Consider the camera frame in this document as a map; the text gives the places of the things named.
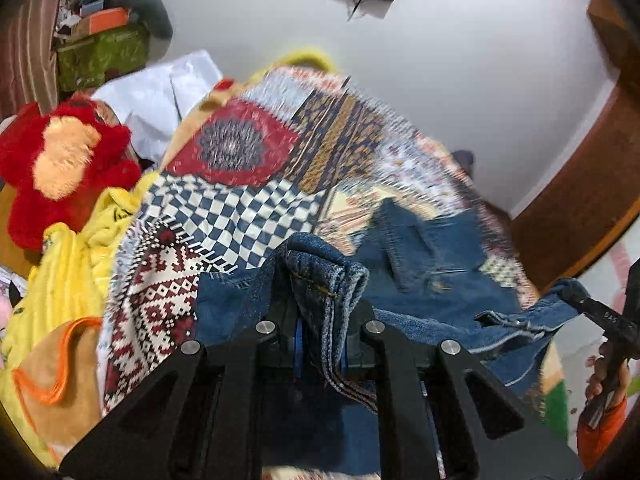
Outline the orange right sleeve forearm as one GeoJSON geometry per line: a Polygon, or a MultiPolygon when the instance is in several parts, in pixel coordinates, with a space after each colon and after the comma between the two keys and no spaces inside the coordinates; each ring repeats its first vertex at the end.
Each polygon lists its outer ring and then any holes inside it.
{"type": "Polygon", "coordinates": [[[607,410],[597,428],[580,422],[577,428],[578,456],[586,469],[591,469],[613,442],[626,418],[627,399],[607,410]]]}

